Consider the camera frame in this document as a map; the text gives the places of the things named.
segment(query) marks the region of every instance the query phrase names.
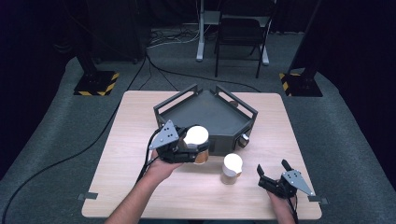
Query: chair leg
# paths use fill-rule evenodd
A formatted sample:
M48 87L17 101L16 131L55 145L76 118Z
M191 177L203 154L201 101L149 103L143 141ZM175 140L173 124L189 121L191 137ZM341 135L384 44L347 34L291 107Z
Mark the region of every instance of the chair leg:
M262 50L260 52L259 66L257 67L256 78L259 78L260 68L262 67L262 55L264 54L264 46L265 45L262 45Z
M256 46L253 47L253 49L251 50L251 52L249 53L249 55L252 55L255 49L256 49Z
M218 76L218 70L219 70L219 43L217 43L215 47L215 52L216 52L216 70L215 70L215 77Z

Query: black curtain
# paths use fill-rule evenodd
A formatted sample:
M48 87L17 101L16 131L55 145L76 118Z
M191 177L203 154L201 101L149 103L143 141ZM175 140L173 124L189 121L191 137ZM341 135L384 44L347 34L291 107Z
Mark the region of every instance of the black curtain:
M338 88L394 188L395 10L390 1L322 0L291 65L319 60L315 72Z
M277 0L271 32L305 32L318 0Z

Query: table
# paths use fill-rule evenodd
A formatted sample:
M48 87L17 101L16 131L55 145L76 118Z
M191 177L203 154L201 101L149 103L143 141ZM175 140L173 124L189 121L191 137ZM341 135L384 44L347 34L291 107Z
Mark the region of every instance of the table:
M219 24L219 11L206 11L205 10L205 0L201 0L200 8L200 19L199 19L199 42L196 61L201 62L204 59L204 48L205 48L205 37L204 37L204 25L218 25ZM268 59L267 49L264 46L264 52L262 54L262 64L268 65L270 63Z
M153 107L175 95L175 91L127 91L106 141L86 199L85 217L108 217L134 186L144 163L148 140L157 123ZM265 175L280 178L282 159L302 173L313 189L281 97L276 93L234 92L259 111L245 148L235 153L244 161L234 185L220 182L222 157L210 156L202 165L185 163L154 191L142 217L183 219L275 219L265 189L258 186L260 164ZM318 203L308 201L300 190L300 219L318 219Z

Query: stand base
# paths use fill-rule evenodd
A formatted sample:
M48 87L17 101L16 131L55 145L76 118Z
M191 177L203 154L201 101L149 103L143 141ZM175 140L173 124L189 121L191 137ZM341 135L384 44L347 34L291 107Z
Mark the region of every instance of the stand base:
M283 90L288 96L323 96L313 78L308 81L304 80L300 74L285 75L283 73L279 74L279 77L282 81Z
M112 71L97 71L96 79L91 80L87 76L82 76L74 89L75 95L109 95L113 90L119 73Z

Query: robotic arm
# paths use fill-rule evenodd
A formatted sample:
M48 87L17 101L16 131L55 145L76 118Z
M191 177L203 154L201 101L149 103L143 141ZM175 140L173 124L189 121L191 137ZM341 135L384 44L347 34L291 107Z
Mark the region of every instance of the robotic arm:
M178 128L168 120L148 148L156 148L159 158L169 163L196 162L209 149L208 132L198 125Z
M262 167L258 165L257 173L260 176L259 186L274 193L279 198L289 199L293 197L297 189L306 193L309 196L314 196L314 192L306 185L301 173L292 169L289 163L285 160L282 161L283 167L286 172L282 173L279 181L275 181L264 175Z

